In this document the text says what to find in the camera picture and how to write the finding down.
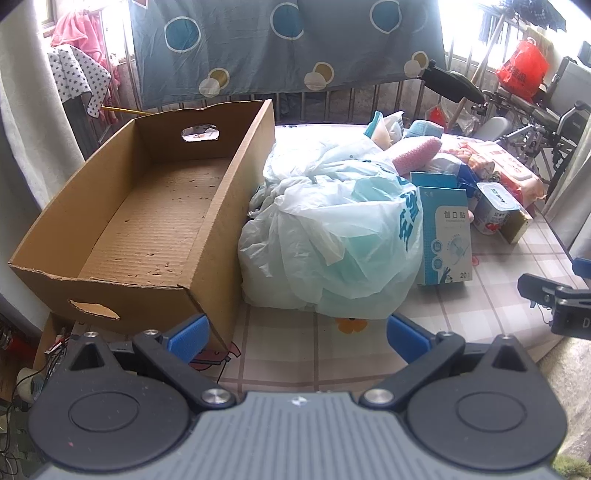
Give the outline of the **wheelchair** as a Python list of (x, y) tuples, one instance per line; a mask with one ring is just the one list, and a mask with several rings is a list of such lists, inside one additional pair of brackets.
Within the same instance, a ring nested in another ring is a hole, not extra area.
[(556, 186), (590, 119), (590, 68), (565, 57), (549, 87), (531, 101), (501, 87), (484, 96), (476, 109), (484, 124), (474, 137), (499, 144), (529, 168), (542, 158), (545, 183)]

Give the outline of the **pink sponge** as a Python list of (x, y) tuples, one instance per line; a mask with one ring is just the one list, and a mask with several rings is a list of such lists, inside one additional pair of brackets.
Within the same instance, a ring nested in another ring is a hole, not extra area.
[(425, 167), (440, 151), (442, 141), (433, 136), (403, 138), (386, 151), (401, 176)]

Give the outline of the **red plastic bag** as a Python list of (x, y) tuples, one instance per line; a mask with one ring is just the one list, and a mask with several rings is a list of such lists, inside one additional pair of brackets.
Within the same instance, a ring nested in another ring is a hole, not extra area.
[(513, 55), (497, 71), (500, 86), (526, 101), (537, 94), (548, 71), (549, 63), (536, 41), (521, 40)]

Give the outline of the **white plastic shopping bag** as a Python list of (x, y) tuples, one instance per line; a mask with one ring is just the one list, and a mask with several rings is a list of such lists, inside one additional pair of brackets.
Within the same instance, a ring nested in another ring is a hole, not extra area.
[(252, 306), (381, 320), (423, 260), (417, 187), (363, 134), (276, 143), (238, 240)]

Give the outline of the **pink hanging garment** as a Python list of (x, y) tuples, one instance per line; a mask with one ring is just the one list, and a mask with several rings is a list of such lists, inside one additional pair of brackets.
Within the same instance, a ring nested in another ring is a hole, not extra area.
[(82, 51), (112, 75), (115, 88), (120, 85), (120, 79), (108, 56), (104, 40), (102, 21), (97, 11), (77, 11), (67, 13), (56, 23), (51, 37), (52, 47), (70, 45)]

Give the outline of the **blue patterned bedsheet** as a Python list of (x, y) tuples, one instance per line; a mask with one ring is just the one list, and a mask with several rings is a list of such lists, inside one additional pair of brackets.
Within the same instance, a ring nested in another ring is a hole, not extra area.
[(143, 106), (315, 93), (446, 65), (435, 1), (132, 1)]

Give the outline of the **polka dot cloth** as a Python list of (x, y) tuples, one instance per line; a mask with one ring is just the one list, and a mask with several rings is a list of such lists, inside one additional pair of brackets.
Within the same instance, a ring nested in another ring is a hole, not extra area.
[(61, 103), (81, 97), (86, 114), (98, 119), (111, 82), (108, 70), (71, 45), (52, 47), (48, 60)]

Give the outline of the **black padded seat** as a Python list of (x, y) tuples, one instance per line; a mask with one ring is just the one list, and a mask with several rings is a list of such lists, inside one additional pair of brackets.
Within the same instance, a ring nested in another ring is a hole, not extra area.
[(485, 103), (482, 91), (466, 76), (458, 72), (442, 70), (434, 60), (429, 62), (421, 79), (427, 88), (454, 103), (459, 103), (461, 100), (468, 100), (478, 105)]

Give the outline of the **teal towel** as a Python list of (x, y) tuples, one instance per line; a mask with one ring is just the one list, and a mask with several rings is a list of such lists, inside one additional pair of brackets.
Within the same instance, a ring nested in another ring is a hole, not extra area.
[(445, 132), (445, 128), (437, 123), (429, 120), (415, 120), (410, 128), (405, 132), (405, 138), (414, 137), (436, 137), (441, 138)]

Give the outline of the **wet wipes pack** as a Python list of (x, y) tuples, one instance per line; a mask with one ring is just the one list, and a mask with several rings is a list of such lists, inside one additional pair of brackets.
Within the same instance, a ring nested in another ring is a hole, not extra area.
[(445, 135), (441, 151), (458, 157), (481, 181), (501, 183), (524, 207), (546, 196), (540, 178), (495, 142)]

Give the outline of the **gold tissue pack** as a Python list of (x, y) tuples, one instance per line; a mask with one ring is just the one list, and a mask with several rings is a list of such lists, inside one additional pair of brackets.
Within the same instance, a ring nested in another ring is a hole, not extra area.
[(508, 244), (517, 244), (532, 222), (533, 217), (527, 210), (511, 211), (500, 228), (500, 235)]

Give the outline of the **white curtain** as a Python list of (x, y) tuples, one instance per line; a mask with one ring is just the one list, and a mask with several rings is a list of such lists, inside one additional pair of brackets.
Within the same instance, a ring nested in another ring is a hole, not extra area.
[(84, 158), (62, 107), (31, 1), (20, 2), (1, 21), (1, 119), (13, 157), (43, 208)]

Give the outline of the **yogurt cup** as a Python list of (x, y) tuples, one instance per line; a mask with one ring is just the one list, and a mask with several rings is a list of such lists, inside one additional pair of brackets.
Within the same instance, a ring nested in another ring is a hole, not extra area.
[(510, 213), (520, 210), (520, 203), (497, 182), (479, 182), (475, 197), (474, 226), (484, 235), (494, 235)]

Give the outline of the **brown cardboard box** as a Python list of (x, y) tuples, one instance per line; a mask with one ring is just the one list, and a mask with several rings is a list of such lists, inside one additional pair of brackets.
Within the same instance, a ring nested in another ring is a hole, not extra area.
[(225, 349), (238, 239), (274, 141), (269, 100), (134, 119), (66, 182), (10, 268), (68, 321), (136, 334), (202, 314), (209, 346)]

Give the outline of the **blue bandage box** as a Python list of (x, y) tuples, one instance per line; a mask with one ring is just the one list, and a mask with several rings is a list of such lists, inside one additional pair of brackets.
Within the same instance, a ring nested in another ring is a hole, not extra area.
[(411, 182), (422, 201), (423, 262), (417, 283), (454, 284), (473, 279), (468, 197), (455, 176), (412, 172)]

